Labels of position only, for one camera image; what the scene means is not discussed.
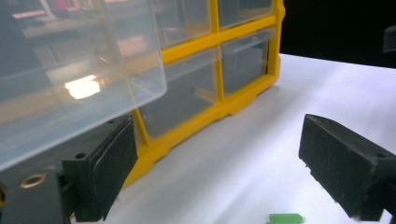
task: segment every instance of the transparent drawer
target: transparent drawer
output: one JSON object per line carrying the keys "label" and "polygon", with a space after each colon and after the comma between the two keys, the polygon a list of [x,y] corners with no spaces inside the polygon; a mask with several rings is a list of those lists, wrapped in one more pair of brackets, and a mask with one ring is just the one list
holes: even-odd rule
{"label": "transparent drawer", "polygon": [[0,52],[0,170],[166,91],[149,0],[0,1]]}
{"label": "transparent drawer", "polygon": [[274,28],[261,30],[221,45],[224,92],[233,93],[267,71],[269,39]]}
{"label": "transparent drawer", "polygon": [[209,0],[152,0],[161,47],[211,31]]}
{"label": "transparent drawer", "polygon": [[217,101],[217,55],[209,49],[165,67],[168,91],[139,108],[150,137],[167,133]]}
{"label": "transparent drawer", "polygon": [[273,0],[218,0],[221,29],[268,15]]}

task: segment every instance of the white tabletop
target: white tabletop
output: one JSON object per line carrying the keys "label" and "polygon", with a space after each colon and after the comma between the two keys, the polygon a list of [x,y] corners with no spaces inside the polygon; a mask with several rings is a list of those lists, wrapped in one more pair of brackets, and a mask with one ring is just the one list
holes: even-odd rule
{"label": "white tabletop", "polygon": [[[120,193],[106,224],[263,224],[272,213],[357,223],[298,158],[304,115],[334,119],[396,153],[396,70],[281,58],[272,88],[175,147]],[[389,221],[385,212],[380,223]]]}

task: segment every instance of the green block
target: green block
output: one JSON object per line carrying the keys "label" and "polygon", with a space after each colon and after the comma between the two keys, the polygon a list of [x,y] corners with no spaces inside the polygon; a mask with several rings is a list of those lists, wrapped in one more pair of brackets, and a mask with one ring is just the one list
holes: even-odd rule
{"label": "green block", "polygon": [[304,222],[304,217],[300,216],[299,214],[271,214],[270,215],[270,223],[277,224],[277,223],[302,223]]}

